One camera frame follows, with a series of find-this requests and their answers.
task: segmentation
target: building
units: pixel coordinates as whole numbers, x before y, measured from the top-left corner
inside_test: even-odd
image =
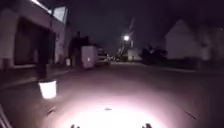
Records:
[[[0,69],[37,63],[37,47],[49,42],[49,62],[64,55],[66,7],[49,10],[36,0],[18,0],[0,12]]]
[[[168,59],[200,57],[199,43],[190,28],[181,20],[166,35],[165,47]]]

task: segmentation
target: trash bin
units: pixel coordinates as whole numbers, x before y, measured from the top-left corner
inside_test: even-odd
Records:
[[[57,81],[39,81],[41,95],[44,99],[52,99],[57,95]]]

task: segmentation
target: light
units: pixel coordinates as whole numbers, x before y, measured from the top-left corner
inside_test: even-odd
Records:
[[[151,124],[152,128],[166,128],[153,115],[126,107],[81,111],[75,117],[64,120],[60,128],[71,127],[72,124],[80,128],[142,128],[146,123]]]
[[[90,62],[90,60],[91,60],[91,59],[88,57],[88,58],[87,58],[87,61]]]
[[[129,41],[129,40],[130,40],[130,36],[129,36],[129,35],[125,35],[125,36],[124,36],[124,40],[125,40],[125,41]]]
[[[52,99],[57,95],[57,82],[39,82],[40,91],[44,99]]]
[[[51,10],[49,10],[47,7],[45,7],[43,4],[41,4],[39,1],[37,0],[30,0],[31,2],[33,2],[34,4],[36,4],[37,6],[41,7],[42,9],[44,9],[45,11],[47,11],[49,14],[52,13]]]

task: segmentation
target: wall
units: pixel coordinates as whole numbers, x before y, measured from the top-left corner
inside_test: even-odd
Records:
[[[3,59],[12,67],[14,56],[14,41],[19,15],[12,10],[5,9],[0,14],[0,69]]]
[[[65,25],[29,0],[18,1],[13,5],[13,10],[5,9],[0,15],[0,69],[3,67],[3,59],[7,59],[10,67],[14,66],[14,42],[20,16],[56,33],[55,62],[60,61],[60,56],[63,55]]]
[[[55,62],[59,62],[63,56],[65,25],[28,0],[20,1],[18,11],[34,23],[49,28],[56,33]]]
[[[166,50],[168,59],[183,59],[185,57],[199,57],[199,45],[191,30],[179,21],[166,35]]]

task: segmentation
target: road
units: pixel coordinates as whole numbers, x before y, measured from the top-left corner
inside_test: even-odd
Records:
[[[1,91],[0,103],[13,127],[224,126],[221,75],[114,64],[55,79],[58,96],[52,100],[41,97],[37,83]]]

